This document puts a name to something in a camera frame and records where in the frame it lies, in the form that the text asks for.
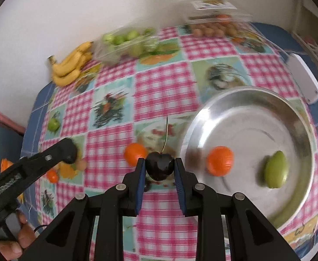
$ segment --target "black cable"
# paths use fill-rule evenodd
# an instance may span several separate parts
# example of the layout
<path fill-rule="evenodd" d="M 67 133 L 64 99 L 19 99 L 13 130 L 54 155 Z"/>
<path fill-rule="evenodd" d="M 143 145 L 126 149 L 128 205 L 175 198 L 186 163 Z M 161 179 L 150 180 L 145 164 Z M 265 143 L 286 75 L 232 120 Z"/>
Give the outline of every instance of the black cable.
<path fill-rule="evenodd" d="M 42 228 L 42 227 L 44 227 L 44 226 L 48 226 L 48 225 L 40 225 L 40 226 L 36 227 L 36 228 L 33 230 L 33 232 L 38 231 L 40 228 Z"/>

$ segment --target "metal plate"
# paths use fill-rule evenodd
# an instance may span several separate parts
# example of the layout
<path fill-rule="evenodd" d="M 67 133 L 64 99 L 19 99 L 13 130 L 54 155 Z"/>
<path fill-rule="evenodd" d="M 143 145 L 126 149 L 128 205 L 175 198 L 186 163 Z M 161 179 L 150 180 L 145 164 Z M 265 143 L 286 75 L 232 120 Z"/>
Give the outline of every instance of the metal plate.
<path fill-rule="evenodd" d="M 234 153 L 224 177 L 209 175 L 205 160 L 216 146 Z M 263 178 L 266 160 L 277 150 L 289 163 L 286 183 L 270 189 Z M 313 181 L 314 160 L 307 127 L 289 102 L 263 88 L 226 90 L 198 112 L 182 140 L 180 156 L 187 171 L 216 192 L 244 193 L 281 230 L 303 206 Z"/>

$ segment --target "finger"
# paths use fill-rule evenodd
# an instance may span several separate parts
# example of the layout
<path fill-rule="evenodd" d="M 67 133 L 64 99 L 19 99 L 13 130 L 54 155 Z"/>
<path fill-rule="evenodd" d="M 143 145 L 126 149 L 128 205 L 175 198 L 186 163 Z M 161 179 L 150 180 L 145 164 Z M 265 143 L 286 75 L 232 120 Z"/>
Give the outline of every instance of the finger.
<path fill-rule="evenodd" d="M 17 240 L 22 248 L 27 248 L 36 239 L 33 230 L 28 224 L 22 226 L 21 231 L 17 235 Z"/>
<path fill-rule="evenodd" d="M 0 241 L 0 253 L 6 260 L 12 260 L 21 256 L 22 248 L 15 241 Z"/>
<path fill-rule="evenodd" d="M 16 214 L 17 214 L 21 224 L 23 224 L 23 225 L 27 224 L 26 216 L 21 211 L 17 210 Z"/>

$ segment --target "white power strip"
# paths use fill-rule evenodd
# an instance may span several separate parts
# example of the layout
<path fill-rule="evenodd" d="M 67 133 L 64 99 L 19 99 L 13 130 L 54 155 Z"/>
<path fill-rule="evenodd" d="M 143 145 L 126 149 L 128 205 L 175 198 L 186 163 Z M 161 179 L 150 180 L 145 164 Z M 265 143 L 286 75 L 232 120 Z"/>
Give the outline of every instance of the white power strip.
<path fill-rule="evenodd" d="M 287 66 L 306 102 L 308 104 L 317 102 L 318 82 L 303 59 L 299 55 L 292 53 L 287 60 Z"/>

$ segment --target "fingernail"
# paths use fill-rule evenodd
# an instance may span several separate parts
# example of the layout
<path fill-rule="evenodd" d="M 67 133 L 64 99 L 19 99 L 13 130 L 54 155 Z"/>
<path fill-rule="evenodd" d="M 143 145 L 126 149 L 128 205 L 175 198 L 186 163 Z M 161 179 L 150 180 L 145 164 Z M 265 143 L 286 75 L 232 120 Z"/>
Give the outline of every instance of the fingernail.
<path fill-rule="evenodd" d="M 10 248 L 11 250 L 15 253 L 15 254 L 20 254 L 22 253 L 22 248 L 21 246 L 17 243 L 17 242 L 13 242 L 10 244 Z"/>

